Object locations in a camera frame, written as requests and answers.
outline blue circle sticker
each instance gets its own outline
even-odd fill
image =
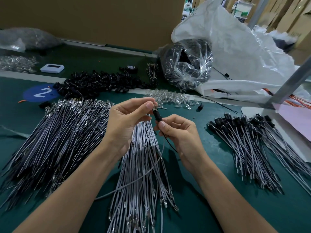
[[[29,102],[49,101],[58,96],[59,94],[53,88],[52,83],[42,84],[39,86],[29,88],[23,93],[24,100]]]

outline white board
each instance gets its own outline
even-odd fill
[[[305,162],[311,162],[311,142],[302,136],[275,110],[242,107],[242,113],[248,118],[253,117],[255,114],[260,114],[262,116],[268,115],[275,124],[275,128],[278,129],[284,140],[294,149],[294,151],[296,151]]]

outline gray metal post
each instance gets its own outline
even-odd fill
[[[254,28],[254,26],[257,24],[263,10],[265,9],[266,5],[268,4],[269,0],[260,0],[257,8],[253,14],[253,16],[251,17],[247,27],[249,27],[251,30]]]
[[[311,56],[293,73],[293,75],[271,97],[264,108],[271,108],[272,103],[282,104],[311,75]]]

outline person's left hand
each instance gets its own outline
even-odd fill
[[[111,107],[106,134],[99,144],[99,149],[109,148],[117,162],[130,147],[134,126],[141,121],[150,121],[153,106],[157,104],[154,98],[135,98]]]

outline white plastic device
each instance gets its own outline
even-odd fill
[[[58,74],[65,67],[63,65],[46,64],[40,70],[44,73]]]

